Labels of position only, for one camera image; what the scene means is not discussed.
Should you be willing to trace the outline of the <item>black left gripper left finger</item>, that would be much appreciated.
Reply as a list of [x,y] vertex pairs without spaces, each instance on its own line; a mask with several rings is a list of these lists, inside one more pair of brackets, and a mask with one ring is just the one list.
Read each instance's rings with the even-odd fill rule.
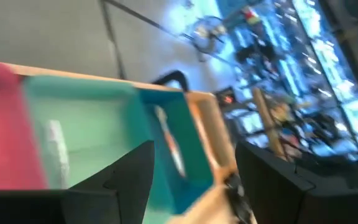
[[142,224],[154,142],[65,190],[0,190],[0,224]]

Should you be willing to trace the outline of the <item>pink plastic bin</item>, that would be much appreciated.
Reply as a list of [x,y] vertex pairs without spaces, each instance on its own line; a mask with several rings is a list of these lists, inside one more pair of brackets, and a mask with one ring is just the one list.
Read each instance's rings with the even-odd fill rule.
[[45,187],[20,81],[0,63],[0,190]]

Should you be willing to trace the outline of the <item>teal plastic bin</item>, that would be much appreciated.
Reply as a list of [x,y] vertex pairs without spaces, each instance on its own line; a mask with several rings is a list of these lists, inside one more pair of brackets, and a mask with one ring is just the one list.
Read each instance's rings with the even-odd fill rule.
[[69,188],[153,141],[140,96],[130,84],[40,75],[25,78],[22,86],[50,189],[57,190],[49,186],[44,164],[45,124],[50,119],[63,128]]

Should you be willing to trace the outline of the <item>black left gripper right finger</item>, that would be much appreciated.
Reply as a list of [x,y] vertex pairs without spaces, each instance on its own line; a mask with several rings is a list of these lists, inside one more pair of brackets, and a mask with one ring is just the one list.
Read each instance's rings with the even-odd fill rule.
[[258,224],[358,224],[358,157],[303,152],[288,162],[246,141],[235,157]]

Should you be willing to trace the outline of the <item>blue plastic bin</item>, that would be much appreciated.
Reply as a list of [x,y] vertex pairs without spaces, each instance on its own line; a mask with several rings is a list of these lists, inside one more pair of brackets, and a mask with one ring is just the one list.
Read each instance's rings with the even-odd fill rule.
[[[180,91],[139,89],[155,146],[154,179],[147,209],[181,214],[213,184],[213,175],[185,95]],[[155,107],[167,115],[185,175],[180,175],[164,138]]]

